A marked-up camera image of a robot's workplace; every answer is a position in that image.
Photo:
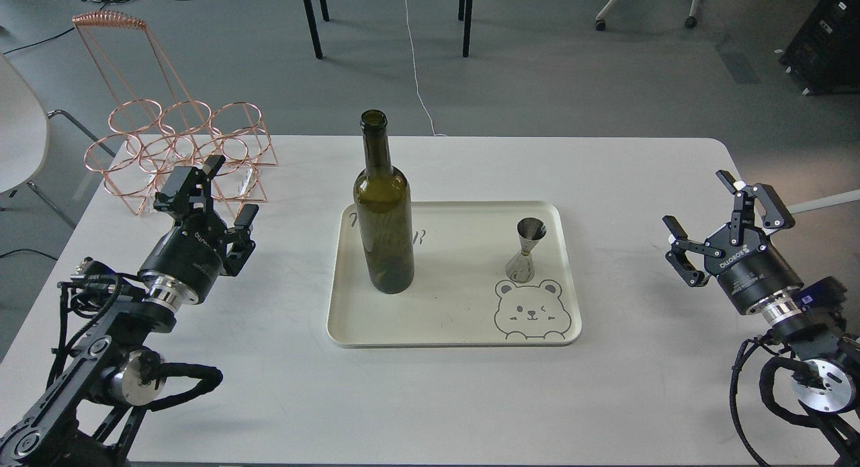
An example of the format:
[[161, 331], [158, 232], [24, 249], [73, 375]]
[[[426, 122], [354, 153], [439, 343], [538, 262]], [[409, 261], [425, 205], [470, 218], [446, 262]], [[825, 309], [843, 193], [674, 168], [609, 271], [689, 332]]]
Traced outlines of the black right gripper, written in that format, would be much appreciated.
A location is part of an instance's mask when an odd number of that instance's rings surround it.
[[[793, 228], [796, 220], [772, 186], [761, 183], [747, 185], [742, 180], [735, 180], [726, 170], [716, 171], [716, 176], [734, 194], [730, 221], [703, 244], [690, 241], [675, 216], [663, 216], [671, 246], [666, 260], [688, 286], [701, 287], [709, 278], [704, 271], [692, 265], [686, 253], [706, 257], [705, 270], [718, 279], [735, 310], [743, 316], [750, 316], [756, 313], [756, 304], [775, 292], [799, 290], [804, 286], [768, 237], [780, 229]], [[755, 224], [756, 203], [761, 204], [765, 212], [759, 226]]]

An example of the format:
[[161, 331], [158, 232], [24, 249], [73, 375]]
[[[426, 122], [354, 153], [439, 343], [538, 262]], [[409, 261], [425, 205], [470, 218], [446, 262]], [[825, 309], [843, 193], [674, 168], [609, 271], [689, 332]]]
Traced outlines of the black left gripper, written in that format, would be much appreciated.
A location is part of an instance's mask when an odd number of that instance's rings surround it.
[[[155, 193], [154, 209], [182, 222], [163, 235], [142, 263], [138, 274], [148, 287], [157, 278], [169, 278], [184, 284], [190, 304], [201, 304], [218, 276], [236, 277], [254, 253], [250, 234], [260, 206], [242, 206], [227, 233], [215, 212], [212, 180], [225, 161], [224, 155], [211, 155], [201, 167], [174, 167]], [[219, 245], [223, 237], [224, 245]]]

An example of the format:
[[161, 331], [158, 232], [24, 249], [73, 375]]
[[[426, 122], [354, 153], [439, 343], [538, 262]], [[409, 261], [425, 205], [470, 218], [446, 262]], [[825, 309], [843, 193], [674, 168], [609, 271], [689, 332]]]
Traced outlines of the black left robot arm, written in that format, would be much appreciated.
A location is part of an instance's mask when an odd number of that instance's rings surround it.
[[45, 393], [3, 434], [3, 466], [126, 466], [148, 412], [221, 384], [219, 369], [166, 362], [144, 342], [172, 331], [181, 305], [203, 302], [217, 278], [237, 276], [255, 250], [258, 206], [243, 206], [232, 227], [215, 210], [213, 180], [225, 161], [212, 155], [200, 167], [172, 170], [154, 207], [174, 224], [137, 274], [86, 258], [58, 285], [61, 333], [70, 312], [89, 320], [59, 339]]

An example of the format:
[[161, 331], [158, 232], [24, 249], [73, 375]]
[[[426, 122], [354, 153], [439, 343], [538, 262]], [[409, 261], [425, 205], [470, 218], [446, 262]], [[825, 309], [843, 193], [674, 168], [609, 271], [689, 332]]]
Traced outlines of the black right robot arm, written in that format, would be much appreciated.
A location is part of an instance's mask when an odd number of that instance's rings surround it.
[[789, 424], [819, 430], [835, 449], [836, 465], [857, 466], [858, 431], [843, 415], [858, 412], [858, 336], [843, 317], [845, 287], [834, 277], [805, 286], [771, 241], [795, 219], [770, 185], [736, 180], [719, 170], [734, 196], [729, 220], [702, 243], [686, 235], [676, 217], [664, 216], [670, 249], [666, 260], [690, 287], [715, 278], [735, 310], [761, 314], [769, 329], [746, 339], [735, 357], [729, 411], [735, 431], [758, 465], [737, 408], [739, 376], [759, 348], [770, 359], [761, 368], [759, 392], [765, 408]]

